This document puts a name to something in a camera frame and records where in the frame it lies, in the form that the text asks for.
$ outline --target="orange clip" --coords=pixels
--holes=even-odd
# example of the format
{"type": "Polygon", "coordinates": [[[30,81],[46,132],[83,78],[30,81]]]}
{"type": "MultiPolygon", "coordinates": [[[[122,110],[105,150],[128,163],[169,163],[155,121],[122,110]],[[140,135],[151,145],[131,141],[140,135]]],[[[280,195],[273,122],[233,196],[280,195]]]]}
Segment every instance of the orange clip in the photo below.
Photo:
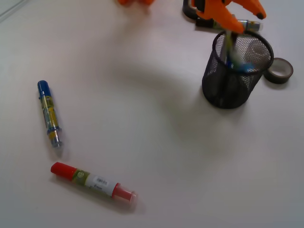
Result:
{"type": "MultiPolygon", "coordinates": [[[[122,5],[128,4],[131,1],[132,0],[118,0],[118,2],[122,5]]],[[[151,5],[154,2],[154,0],[140,0],[140,1],[147,4],[147,5],[151,5]]]]}
{"type": "Polygon", "coordinates": [[[191,4],[197,7],[197,15],[200,18],[214,19],[227,30],[243,33],[243,25],[226,8],[232,1],[243,6],[259,19],[266,18],[265,10],[258,0],[191,0],[191,4]]]}

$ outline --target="marker label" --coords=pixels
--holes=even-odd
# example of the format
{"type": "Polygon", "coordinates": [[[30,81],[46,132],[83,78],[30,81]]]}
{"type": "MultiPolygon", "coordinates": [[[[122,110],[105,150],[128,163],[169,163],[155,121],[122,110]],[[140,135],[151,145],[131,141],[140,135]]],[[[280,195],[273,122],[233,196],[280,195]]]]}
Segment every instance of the marker label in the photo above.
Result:
{"type": "Polygon", "coordinates": [[[85,182],[85,185],[91,189],[102,192],[108,196],[112,196],[116,182],[111,182],[101,176],[90,174],[85,182]]]}

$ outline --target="tape roll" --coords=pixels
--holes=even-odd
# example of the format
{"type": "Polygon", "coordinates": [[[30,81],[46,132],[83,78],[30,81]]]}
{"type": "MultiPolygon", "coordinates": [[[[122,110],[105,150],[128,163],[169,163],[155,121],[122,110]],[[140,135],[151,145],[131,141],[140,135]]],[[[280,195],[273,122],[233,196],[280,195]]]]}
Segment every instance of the tape roll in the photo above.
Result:
{"type": "Polygon", "coordinates": [[[264,77],[272,83],[283,84],[289,80],[294,73],[293,66],[283,58],[274,58],[269,69],[264,72],[264,77]]]}

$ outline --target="marker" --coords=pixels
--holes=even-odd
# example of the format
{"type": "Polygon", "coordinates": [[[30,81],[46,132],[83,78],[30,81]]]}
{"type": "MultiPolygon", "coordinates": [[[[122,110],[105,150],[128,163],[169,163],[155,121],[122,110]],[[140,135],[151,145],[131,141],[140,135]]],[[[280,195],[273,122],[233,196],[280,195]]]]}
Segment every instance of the marker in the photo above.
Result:
{"type": "MultiPolygon", "coordinates": [[[[250,20],[238,20],[239,22],[242,23],[244,29],[246,31],[253,31],[253,32],[258,32],[263,29],[263,24],[259,23],[257,21],[250,21],[250,20]]],[[[218,30],[224,30],[220,24],[218,24],[216,21],[213,19],[210,20],[204,20],[202,18],[197,18],[196,19],[196,26],[198,27],[205,27],[205,28],[210,28],[210,29],[218,29],[218,30]]]]}
{"type": "Polygon", "coordinates": [[[39,81],[38,91],[48,138],[50,139],[53,148],[62,148],[63,144],[60,140],[61,128],[58,125],[53,98],[48,83],[46,81],[39,81]]]}
{"type": "Polygon", "coordinates": [[[123,199],[130,205],[135,205],[138,195],[135,191],[129,191],[127,188],[121,186],[120,183],[110,181],[101,176],[91,174],[89,172],[56,162],[51,172],[57,176],[68,179],[74,184],[88,187],[97,192],[100,192],[113,199],[123,199]]]}

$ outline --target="black mesh cup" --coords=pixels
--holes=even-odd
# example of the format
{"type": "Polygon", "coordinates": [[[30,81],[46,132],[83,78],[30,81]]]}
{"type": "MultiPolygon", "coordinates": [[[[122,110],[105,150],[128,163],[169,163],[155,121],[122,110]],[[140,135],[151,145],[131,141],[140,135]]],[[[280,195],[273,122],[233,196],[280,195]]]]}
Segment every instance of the black mesh cup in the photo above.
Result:
{"type": "Polygon", "coordinates": [[[219,33],[212,45],[212,53],[202,80],[203,93],[214,106],[223,109],[237,108],[247,101],[263,72],[270,68],[274,53],[260,35],[246,31],[239,35],[236,47],[244,64],[250,69],[239,71],[228,67],[226,58],[226,32],[219,33]]]}

